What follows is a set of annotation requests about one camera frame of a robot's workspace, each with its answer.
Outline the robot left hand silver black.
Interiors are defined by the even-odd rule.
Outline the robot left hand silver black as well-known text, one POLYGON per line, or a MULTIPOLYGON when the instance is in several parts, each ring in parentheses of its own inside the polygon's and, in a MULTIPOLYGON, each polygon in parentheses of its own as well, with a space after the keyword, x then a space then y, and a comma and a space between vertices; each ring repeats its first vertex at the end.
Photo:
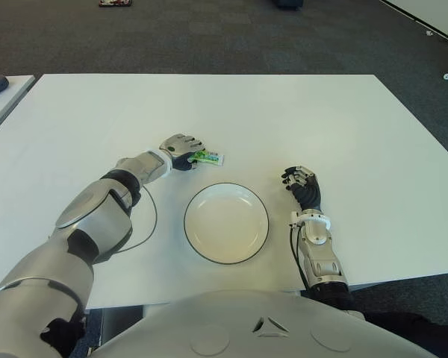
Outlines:
POLYGON ((171 160, 172 167, 179 171, 190 171, 195 168, 197 161, 194 154, 205 150, 202 141, 194 136, 175 134, 165 139, 159 149, 171 160))

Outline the robot right hand silver black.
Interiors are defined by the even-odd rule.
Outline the robot right hand silver black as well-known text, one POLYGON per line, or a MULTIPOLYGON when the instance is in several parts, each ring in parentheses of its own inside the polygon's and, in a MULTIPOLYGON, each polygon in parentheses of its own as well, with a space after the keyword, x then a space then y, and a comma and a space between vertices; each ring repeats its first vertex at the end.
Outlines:
POLYGON ((304 166, 292 166, 281 175, 285 189, 292 193, 301 210, 321 210, 317 176, 304 166))

